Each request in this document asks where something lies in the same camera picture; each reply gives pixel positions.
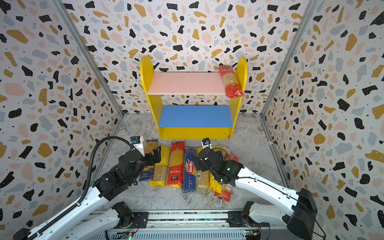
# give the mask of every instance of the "marble floor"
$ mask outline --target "marble floor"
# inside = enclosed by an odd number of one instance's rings
[[[128,139],[131,136],[144,136],[144,139],[158,139],[159,145],[170,146],[172,140],[160,139],[152,115],[125,115],[118,136]],[[268,141],[257,115],[239,115],[235,133],[230,140],[211,140],[212,144],[224,146],[227,152],[240,158],[239,162],[258,175],[282,185],[280,174],[273,159]],[[186,146],[201,146],[201,140],[186,140]],[[125,143],[115,140],[111,146],[101,174],[117,164],[118,157],[128,151]],[[107,210],[117,202],[124,201],[133,210],[172,210],[172,209],[242,209],[246,201],[269,204],[263,198],[247,190],[233,188],[230,202],[214,198],[209,189],[197,189],[195,193],[184,194],[181,189],[151,187],[149,182],[140,181],[138,186],[129,187],[100,210]]]

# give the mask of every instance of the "yellow shelf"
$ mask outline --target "yellow shelf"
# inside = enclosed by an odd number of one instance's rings
[[[248,72],[247,60],[245,59],[245,57],[241,57],[239,59],[236,67],[237,67],[236,75],[237,75],[239,84],[242,88],[242,91],[244,92],[245,85],[247,84],[247,72]],[[159,94],[154,94],[153,91],[151,91],[151,93],[148,94],[148,90],[151,86],[154,75],[155,75],[155,71],[153,69],[151,58],[149,56],[142,57],[140,62],[141,83],[142,83],[145,95],[147,97],[148,104],[151,109],[153,118],[155,120],[157,130],[162,139],[203,139],[206,137],[211,139],[232,138],[233,131],[236,125],[237,116],[240,111],[242,98],[230,99],[229,111],[232,119],[232,125],[233,125],[232,127],[198,127],[198,126],[159,127],[160,118],[163,110],[161,96]]]

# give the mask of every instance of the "terrazzo pattern wall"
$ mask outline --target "terrazzo pattern wall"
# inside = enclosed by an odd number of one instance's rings
[[[384,239],[383,11],[319,1],[265,118],[327,239]]]
[[[140,59],[155,71],[218,71],[248,59],[242,113],[260,112],[296,34],[307,0],[65,0],[124,112],[150,112]],[[224,96],[164,96],[164,105],[228,105]]]
[[[119,116],[50,1],[0,7],[0,239],[12,239],[80,196]]]

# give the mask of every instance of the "pink shelf board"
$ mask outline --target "pink shelf board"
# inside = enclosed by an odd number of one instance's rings
[[[148,95],[208,94],[223,95],[220,73],[155,72]]]

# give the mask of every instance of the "blue shelf board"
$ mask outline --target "blue shelf board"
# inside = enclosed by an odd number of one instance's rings
[[[159,127],[233,127],[229,106],[165,105]]]

